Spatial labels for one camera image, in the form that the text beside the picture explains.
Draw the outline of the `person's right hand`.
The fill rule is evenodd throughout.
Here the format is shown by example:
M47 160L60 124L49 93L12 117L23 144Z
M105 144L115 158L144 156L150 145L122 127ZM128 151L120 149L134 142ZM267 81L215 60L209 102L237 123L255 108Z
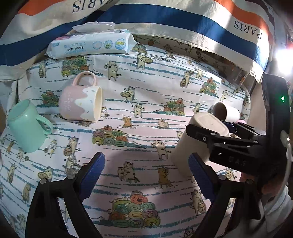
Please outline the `person's right hand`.
M240 182L246 182L246 180L252 180L252 181L256 181L257 178L252 176L252 175L249 175L249 174L245 174L243 172L241 172L241 177L239 179ZM282 188L282 183L283 183L283 180L282 179L273 179L271 181L268 181L266 184L263 185L262 187L262 194L263 195L270 195L270 197L274 197L276 196L279 191L281 190Z

